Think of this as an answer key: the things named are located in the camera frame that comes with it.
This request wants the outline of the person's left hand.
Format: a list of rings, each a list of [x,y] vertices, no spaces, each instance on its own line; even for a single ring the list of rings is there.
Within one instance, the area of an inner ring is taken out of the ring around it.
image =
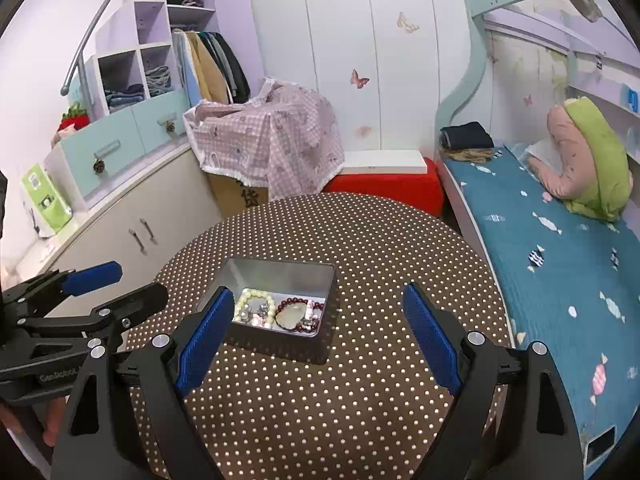
[[[41,440],[49,448],[54,448],[60,433],[67,399],[61,396],[46,403],[44,417],[38,416],[33,408],[18,408],[1,402],[1,422],[12,434],[26,434],[28,430],[41,429]]]

